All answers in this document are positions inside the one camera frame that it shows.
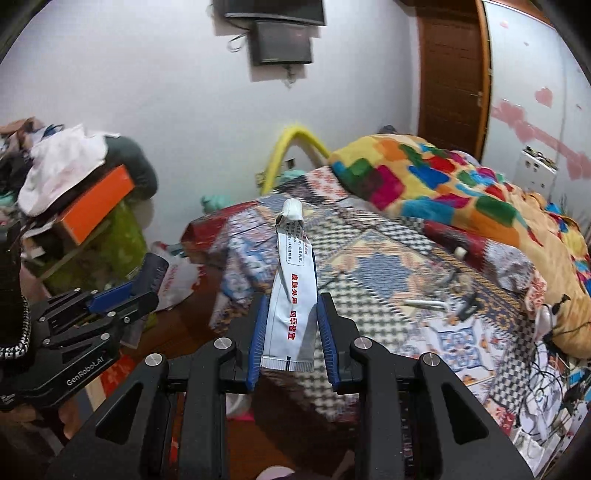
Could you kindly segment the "white toothpaste tube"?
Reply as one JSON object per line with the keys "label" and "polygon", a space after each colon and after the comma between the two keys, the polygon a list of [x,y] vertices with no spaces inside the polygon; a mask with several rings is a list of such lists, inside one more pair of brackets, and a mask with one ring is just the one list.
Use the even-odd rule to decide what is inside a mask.
{"label": "white toothpaste tube", "polygon": [[304,207],[287,199],[276,217],[277,263],[266,319],[262,366],[286,372],[315,367],[318,285],[315,255],[304,231]]}

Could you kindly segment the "white disposable razor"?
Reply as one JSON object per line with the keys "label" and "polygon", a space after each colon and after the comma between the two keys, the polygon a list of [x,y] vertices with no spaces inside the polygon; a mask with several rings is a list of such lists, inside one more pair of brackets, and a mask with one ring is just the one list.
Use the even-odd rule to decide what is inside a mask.
{"label": "white disposable razor", "polygon": [[404,299],[403,304],[405,306],[419,308],[419,309],[430,309],[430,310],[438,310],[443,312],[449,311],[449,306],[446,302],[439,301],[439,300],[432,300],[432,299]]}

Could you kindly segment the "white shopping bag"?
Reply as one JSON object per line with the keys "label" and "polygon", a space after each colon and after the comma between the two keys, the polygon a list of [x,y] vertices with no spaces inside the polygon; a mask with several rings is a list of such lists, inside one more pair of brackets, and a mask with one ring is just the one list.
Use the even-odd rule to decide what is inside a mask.
{"label": "white shopping bag", "polygon": [[158,291],[156,311],[170,310],[186,300],[199,284],[200,264],[192,263],[181,244],[164,244],[156,241],[150,252],[168,262],[168,268]]}

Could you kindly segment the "green patterned box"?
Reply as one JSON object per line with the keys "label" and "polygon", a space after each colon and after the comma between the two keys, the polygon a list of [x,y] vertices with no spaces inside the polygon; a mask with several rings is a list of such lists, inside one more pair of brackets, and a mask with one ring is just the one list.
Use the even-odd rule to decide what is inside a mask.
{"label": "green patterned box", "polygon": [[80,246],[50,262],[39,278],[53,295],[78,287],[102,291],[130,280],[146,253],[135,215],[121,201]]}

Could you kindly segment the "orange cardboard box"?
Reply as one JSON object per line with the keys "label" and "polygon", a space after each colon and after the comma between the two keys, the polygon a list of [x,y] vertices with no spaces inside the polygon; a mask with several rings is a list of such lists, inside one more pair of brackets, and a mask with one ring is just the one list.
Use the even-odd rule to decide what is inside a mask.
{"label": "orange cardboard box", "polygon": [[57,231],[80,246],[133,188],[125,166],[114,168],[64,211],[54,223]]}

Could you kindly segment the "patterned patchwork bed cover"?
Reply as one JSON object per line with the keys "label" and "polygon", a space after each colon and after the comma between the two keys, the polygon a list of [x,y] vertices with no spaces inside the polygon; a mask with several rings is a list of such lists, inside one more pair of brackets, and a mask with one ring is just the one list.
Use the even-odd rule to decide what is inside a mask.
{"label": "patterned patchwork bed cover", "polygon": [[[528,390],[533,326],[524,304],[544,281],[518,249],[489,240],[454,239],[463,260],[429,239],[421,220],[391,220],[342,189],[327,167],[281,184],[256,200],[191,221],[181,243],[194,261],[221,270],[211,328],[223,331],[257,292],[273,286],[276,217],[300,200],[317,266],[317,285],[339,314],[391,352],[432,351],[510,428]],[[446,302],[448,312],[404,299]]]}

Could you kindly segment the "white cloth on pile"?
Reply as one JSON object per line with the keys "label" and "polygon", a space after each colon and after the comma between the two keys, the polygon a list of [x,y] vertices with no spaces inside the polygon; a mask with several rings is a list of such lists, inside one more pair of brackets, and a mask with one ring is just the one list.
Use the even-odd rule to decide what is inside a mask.
{"label": "white cloth on pile", "polygon": [[87,131],[82,124],[66,128],[36,143],[32,167],[17,204],[28,217],[45,212],[59,197],[105,164],[107,138],[118,134]]}

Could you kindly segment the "white bottle cap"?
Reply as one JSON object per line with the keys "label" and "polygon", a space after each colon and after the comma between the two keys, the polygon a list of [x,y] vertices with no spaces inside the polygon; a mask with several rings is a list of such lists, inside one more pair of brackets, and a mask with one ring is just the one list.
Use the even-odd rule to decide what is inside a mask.
{"label": "white bottle cap", "polygon": [[467,255],[467,250],[463,247],[457,247],[454,251],[454,255],[456,258],[463,260]]}

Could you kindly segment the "colourful patchwork fleece blanket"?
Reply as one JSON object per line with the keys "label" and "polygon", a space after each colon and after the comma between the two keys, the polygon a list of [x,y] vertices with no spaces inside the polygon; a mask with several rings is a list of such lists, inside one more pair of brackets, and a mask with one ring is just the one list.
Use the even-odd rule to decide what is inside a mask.
{"label": "colourful patchwork fleece blanket", "polygon": [[488,167],[413,135],[362,137],[329,156],[342,186],[390,218],[416,217],[517,248],[547,283],[560,309],[553,341],[590,356],[590,255],[577,223],[550,211]]}

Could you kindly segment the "white pump bottle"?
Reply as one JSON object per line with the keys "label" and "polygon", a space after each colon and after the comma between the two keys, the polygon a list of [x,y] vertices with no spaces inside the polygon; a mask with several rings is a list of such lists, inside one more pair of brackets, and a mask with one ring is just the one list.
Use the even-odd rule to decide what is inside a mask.
{"label": "white pump bottle", "polygon": [[557,326],[558,314],[560,313],[562,305],[570,300],[571,298],[567,294],[564,294],[558,302],[552,305],[543,304],[537,310],[533,336],[535,344],[552,336],[552,330]]}

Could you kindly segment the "white small cabinet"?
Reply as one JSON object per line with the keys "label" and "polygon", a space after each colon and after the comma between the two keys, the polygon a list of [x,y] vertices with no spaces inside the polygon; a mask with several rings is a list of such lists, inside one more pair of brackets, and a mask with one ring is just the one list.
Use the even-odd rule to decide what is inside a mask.
{"label": "white small cabinet", "polygon": [[523,191],[537,192],[549,200],[557,175],[556,165],[541,152],[526,146],[520,153],[513,183]]}

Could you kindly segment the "white sliding wardrobe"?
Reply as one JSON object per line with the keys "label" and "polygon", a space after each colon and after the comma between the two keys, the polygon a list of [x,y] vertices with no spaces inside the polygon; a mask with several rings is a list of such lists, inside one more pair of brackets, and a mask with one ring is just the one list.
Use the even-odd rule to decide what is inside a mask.
{"label": "white sliding wardrobe", "polygon": [[557,166],[543,187],[579,224],[590,219],[590,83],[557,30],[502,3],[484,4],[491,51],[484,165],[524,189],[531,148]]}

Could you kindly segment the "brown wooden door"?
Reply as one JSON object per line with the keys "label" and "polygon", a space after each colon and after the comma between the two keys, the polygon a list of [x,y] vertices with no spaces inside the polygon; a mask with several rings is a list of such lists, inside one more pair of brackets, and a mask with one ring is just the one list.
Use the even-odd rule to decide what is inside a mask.
{"label": "brown wooden door", "polygon": [[481,1],[416,3],[419,135],[481,159],[491,94],[489,33]]}

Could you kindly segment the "small black wall monitor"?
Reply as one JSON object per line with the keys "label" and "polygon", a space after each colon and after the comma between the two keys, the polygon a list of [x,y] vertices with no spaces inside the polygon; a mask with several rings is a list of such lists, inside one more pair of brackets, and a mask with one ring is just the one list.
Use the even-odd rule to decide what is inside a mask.
{"label": "small black wall monitor", "polygon": [[249,53],[254,66],[311,64],[310,31],[297,24],[256,21],[249,32]]}

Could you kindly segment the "black wall television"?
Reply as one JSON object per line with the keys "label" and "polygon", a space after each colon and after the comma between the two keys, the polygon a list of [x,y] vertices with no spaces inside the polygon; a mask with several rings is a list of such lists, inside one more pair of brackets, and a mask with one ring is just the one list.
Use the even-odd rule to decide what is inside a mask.
{"label": "black wall television", "polygon": [[325,26],[321,0],[218,0],[213,8],[225,19],[273,20]]}

